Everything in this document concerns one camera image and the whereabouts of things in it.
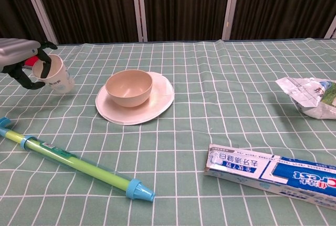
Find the green checkered tablecloth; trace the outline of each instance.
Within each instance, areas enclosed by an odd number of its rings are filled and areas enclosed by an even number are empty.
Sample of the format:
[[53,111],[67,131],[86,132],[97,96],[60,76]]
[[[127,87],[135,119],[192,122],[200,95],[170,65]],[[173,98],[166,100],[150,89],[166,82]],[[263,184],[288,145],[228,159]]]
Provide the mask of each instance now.
[[[330,209],[203,176],[209,143],[335,164],[335,120],[297,111],[275,80],[336,80],[336,40],[59,46],[76,86],[26,90],[0,74],[0,117],[156,192],[108,185],[0,138],[0,225],[336,225]],[[95,98],[111,74],[164,75],[174,103],[135,126],[107,122]]]

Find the toothpaste box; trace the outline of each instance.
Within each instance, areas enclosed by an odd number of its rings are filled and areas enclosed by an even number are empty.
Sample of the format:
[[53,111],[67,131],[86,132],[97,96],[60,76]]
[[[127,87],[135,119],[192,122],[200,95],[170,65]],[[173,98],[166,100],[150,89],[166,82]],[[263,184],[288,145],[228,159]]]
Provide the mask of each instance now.
[[204,174],[336,210],[336,166],[210,144]]

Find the beige bowl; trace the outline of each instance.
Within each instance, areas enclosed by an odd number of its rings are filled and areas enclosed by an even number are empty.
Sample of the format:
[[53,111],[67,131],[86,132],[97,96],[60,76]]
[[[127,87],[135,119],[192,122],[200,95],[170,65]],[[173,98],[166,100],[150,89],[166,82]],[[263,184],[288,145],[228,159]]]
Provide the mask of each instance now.
[[152,77],[141,70],[124,70],[112,75],[105,83],[112,100],[123,107],[143,104],[151,94]]

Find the plate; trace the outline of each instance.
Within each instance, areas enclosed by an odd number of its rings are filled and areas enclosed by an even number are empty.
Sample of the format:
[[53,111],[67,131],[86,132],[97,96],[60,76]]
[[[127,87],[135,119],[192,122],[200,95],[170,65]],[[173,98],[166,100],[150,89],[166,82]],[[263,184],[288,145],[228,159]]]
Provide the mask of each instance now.
[[96,97],[99,114],[115,124],[137,125],[152,120],[167,110],[174,100],[172,84],[159,73],[148,73],[153,78],[153,87],[149,98],[143,104],[132,108],[117,105],[109,98],[104,85]]

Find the crumpled plastic bag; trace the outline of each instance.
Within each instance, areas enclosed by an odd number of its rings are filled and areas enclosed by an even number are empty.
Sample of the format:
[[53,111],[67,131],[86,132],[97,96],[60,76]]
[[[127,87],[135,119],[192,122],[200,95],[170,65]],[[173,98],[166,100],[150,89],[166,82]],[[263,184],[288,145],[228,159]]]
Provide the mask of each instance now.
[[336,119],[336,81],[317,78],[290,78],[276,80],[307,116],[317,119]]

